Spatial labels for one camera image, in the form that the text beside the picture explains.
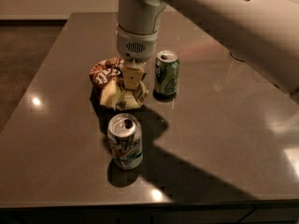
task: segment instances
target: crumpled bag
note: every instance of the crumpled bag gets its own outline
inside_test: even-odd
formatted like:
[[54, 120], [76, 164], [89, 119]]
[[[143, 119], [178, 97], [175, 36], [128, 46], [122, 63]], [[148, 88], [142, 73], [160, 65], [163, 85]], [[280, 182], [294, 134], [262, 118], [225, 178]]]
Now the crumpled bag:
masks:
[[103, 107], [120, 111], [137, 109], [143, 105], [149, 94], [142, 81], [134, 91], [124, 88], [121, 71], [123, 64], [123, 58], [111, 58], [99, 62], [90, 72], [93, 89], [99, 104]]

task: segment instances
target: aluminum can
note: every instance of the aluminum can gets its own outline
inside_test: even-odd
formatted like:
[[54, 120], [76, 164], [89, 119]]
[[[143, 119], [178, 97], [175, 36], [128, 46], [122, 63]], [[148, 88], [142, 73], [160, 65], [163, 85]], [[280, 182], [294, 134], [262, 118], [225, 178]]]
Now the aluminum can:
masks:
[[156, 58], [154, 95], [158, 98], [173, 98], [177, 93], [179, 60], [173, 50], [160, 51]]
[[142, 130], [135, 116], [128, 113], [114, 116], [107, 133], [114, 162], [120, 168], [133, 169], [142, 162]]

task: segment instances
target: table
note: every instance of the table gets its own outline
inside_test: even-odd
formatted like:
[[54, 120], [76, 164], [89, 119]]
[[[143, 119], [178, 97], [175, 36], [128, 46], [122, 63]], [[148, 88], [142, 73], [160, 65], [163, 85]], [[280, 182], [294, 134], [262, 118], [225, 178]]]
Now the table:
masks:
[[212, 217], [217, 206], [222, 221], [246, 222], [277, 204], [280, 217], [299, 217], [298, 105], [177, 12], [164, 14], [157, 43], [179, 55], [177, 98], [154, 99], [153, 57], [149, 97], [131, 112], [144, 160], [114, 164], [114, 113], [94, 103], [89, 71], [118, 56], [116, 23], [115, 13], [70, 17], [0, 135], [0, 207], [185, 205]]

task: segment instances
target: green can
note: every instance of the green can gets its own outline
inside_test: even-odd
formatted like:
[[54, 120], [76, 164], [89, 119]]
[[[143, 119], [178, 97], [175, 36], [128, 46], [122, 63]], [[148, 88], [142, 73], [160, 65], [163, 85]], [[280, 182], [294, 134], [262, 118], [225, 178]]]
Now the green can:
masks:
[[156, 58], [154, 96], [157, 99], [172, 99], [177, 94], [178, 55], [173, 50], [162, 50]]

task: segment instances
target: robotic hand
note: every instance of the robotic hand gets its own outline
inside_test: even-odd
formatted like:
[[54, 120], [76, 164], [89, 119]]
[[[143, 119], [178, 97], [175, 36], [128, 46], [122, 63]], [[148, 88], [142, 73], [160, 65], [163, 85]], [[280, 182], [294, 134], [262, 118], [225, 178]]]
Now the robotic hand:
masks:
[[120, 0], [117, 48], [129, 69], [142, 70], [155, 51], [165, 3], [299, 104], [298, 1]]

